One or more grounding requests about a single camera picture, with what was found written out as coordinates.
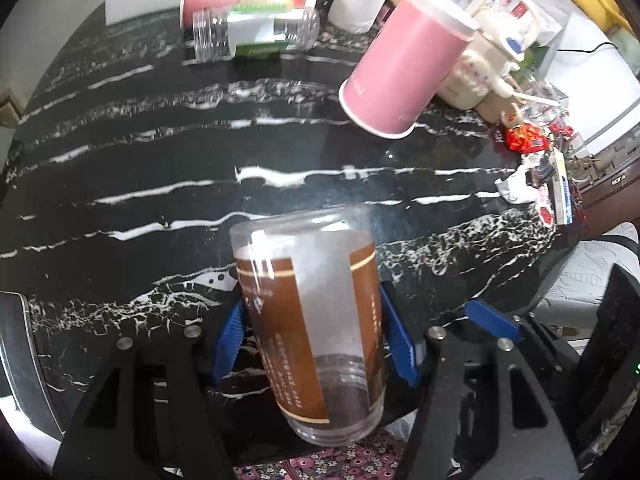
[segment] pink cup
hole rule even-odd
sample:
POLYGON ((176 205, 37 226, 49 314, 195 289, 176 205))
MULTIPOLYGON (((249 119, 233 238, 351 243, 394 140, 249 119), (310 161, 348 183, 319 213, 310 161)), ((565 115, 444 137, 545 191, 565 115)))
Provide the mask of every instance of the pink cup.
POLYGON ((401 0, 340 86, 342 108, 372 134, 409 135, 478 26, 450 0, 401 0))

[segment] floral fabric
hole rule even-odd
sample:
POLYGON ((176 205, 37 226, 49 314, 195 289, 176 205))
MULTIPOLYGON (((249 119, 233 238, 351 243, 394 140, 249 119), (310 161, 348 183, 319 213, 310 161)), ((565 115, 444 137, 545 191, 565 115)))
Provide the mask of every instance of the floral fabric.
POLYGON ((391 480, 404 442, 384 430, 344 447, 292 458, 288 462, 236 468, 240 480, 391 480))

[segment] green label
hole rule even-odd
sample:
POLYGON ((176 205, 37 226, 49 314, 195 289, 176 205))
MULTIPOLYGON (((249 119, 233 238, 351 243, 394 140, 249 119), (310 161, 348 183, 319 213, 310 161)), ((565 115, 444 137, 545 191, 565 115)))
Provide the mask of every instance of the green label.
POLYGON ((266 56, 286 50, 289 41, 274 41, 273 43, 245 43, 236 46, 238 56, 266 56))
POLYGON ((291 5, 283 2, 242 2, 235 4, 230 14, 253 14, 254 12, 281 12, 291 10, 291 5))

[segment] electrical cable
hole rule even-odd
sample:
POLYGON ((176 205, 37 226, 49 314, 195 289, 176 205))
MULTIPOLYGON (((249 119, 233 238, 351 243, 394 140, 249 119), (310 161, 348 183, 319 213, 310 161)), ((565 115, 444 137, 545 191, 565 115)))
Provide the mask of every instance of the electrical cable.
POLYGON ((605 41, 604 43, 599 44, 596 48, 594 48, 593 50, 580 50, 579 48, 559 48, 558 52, 583 52, 585 54, 593 54, 596 50, 598 50, 601 46, 605 46, 605 45, 612 45, 615 46, 616 49, 618 48, 617 45, 615 45, 614 43, 611 43, 610 41, 605 41))

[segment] red candy wrapper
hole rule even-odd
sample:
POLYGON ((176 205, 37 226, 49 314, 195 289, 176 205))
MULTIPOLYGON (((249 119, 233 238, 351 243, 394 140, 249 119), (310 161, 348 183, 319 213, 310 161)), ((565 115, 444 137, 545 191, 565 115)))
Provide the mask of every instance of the red candy wrapper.
POLYGON ((504 142, 510 150, 519 153, 542 152, 549 147, 549 141, 540 128, 529 123, 507 130, 504 142))
POLYGON ((558 122, 553 123, 549 126, 549 129, 555 133, 560 134, 563 137, 570 138, 574 134, 574 129, 571 126, 566 126, 565 124, 559 124, 558 122))

